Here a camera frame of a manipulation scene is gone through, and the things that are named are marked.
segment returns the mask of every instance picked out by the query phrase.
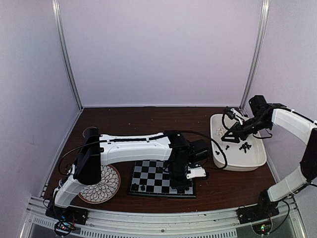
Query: round plate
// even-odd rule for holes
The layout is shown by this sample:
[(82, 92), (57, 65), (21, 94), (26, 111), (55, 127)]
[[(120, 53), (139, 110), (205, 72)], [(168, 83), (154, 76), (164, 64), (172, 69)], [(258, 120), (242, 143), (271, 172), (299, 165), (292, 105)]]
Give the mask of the round plate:
[(87, 203), (99, 204), (111, 199), (119, 190), (121, 178), (111, 165), (101, 166), (101, 181), (84, 187), (78, 196)]

